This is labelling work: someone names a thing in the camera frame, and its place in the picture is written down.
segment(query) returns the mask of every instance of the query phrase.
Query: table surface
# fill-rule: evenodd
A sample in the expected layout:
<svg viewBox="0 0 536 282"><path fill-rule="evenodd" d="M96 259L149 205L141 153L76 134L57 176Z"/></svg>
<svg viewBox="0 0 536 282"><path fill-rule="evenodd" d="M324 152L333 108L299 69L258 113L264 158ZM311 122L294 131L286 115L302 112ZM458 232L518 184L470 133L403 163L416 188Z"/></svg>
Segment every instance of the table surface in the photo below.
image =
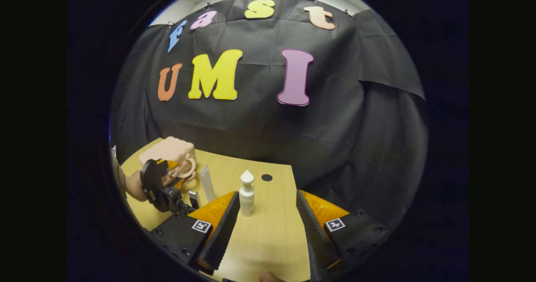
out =
<svg viewBox="0 0 536 282"><path fill-rule="evenodd" d="M130 176L141 170L138 156L157 142L147 144L130 156L121 166ZM216 196L238 191L242 182L240 175L249 170L255 180L255 209L251 217L238 214L229 245L213 279L227 278L239 282L258 281L262 270L287 282L302 282L310 279L309 255L303 222L296 209L296 184L291 166L230 158L196 149L197 176L208 164ZM272 181L263 181L261 176L270 174ZM198 192L200 206L207 204L205 191L198 177L181 191L183 201L190 203L189 190ZM161 213L149 202L139 202L128 194L127 201L139 223L153 230L170 212Z"/></svg>

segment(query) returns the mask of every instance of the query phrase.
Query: wooden table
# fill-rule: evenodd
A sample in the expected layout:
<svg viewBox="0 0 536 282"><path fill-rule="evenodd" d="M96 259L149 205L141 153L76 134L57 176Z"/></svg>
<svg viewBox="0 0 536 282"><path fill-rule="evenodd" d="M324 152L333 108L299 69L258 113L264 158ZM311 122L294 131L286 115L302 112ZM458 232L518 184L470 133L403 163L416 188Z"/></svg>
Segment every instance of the wooden table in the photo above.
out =
<svg viewBox="0 0 536 282"><path fill-rule="evenodd" d="M147 144L130 156L121 166L125 175L141 170L138 156L161 140ZM201 150L196 150L196 156L197 175L208 164L218 197L238 191L242 186L240 175L245 170L255 177L255 211L251 217L238 214L229 246L212 278L253 282L258 281L261 270L268 270L287 282L308 280L307 241L296 209L296 184L291 166L230 158ZM270 174L272 181L263 181L262 174ZM201 207L207 204L203 186L197 177L181 191L183 201L189 204L188 190L198 192ZM139 223L148 230L153 230L171 216L170 212L161 213L149 202L139 202L128 194L127 201Z"/></svg>

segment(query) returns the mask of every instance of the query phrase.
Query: screw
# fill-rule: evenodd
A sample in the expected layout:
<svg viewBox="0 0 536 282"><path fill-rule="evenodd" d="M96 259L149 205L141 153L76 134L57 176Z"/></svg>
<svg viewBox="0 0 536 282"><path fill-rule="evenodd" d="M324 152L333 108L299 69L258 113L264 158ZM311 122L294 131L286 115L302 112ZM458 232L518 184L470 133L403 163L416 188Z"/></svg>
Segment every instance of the screw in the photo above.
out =
<svg viewBox="0 0 536 282"><path fill-rule="evenodd" d="M189 256L192 254L192 252L187 248L182 248L182 253L186 256Z"/></svg>

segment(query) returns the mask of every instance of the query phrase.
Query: black fabric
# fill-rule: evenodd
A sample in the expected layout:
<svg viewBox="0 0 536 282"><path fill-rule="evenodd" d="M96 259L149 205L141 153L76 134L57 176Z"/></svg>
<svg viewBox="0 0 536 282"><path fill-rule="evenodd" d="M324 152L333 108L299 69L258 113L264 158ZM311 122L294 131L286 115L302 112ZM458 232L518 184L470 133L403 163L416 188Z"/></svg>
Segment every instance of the black fabric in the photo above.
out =
<svg viewBox="0 0 536 282"><path fill-rule="evenodd" d="M363 208L394 227L417 190L427 150L423 89L403 44L373 10L354 17L314 0L274 0L274 14L247 20L253 0L224 0L174 26L150 26L124 63L111 109L117 158L157 137L178 137L213 153L292 165L296 186L349 211ZM334 30L315 27L304 7L333 14ZM204 28L189 26L216 10ZM187 20L168 53L169 34ZM192 59L212 65L240 49L234 101L189 99ZM308 66L304 107L278 103L283 90L283 49L314 56ZM176 90L157 97L159 73L181 63Z"/></svg>

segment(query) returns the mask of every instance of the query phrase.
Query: white bottle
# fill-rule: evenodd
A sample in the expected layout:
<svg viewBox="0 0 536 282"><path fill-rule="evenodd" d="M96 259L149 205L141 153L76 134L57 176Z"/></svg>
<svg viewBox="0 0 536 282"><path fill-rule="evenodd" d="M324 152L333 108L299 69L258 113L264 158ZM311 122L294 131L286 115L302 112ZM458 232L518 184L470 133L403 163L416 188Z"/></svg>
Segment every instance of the white bottle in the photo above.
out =
<svg viewBox="0 0 536 282"><path fill-rule="evenodd" d="M243 187L240 188L240 210L242 215L249 217L253 214L253 202L255 201L255 191L253 190L253 175L249 171L245 171L242 176Z"/></svg>

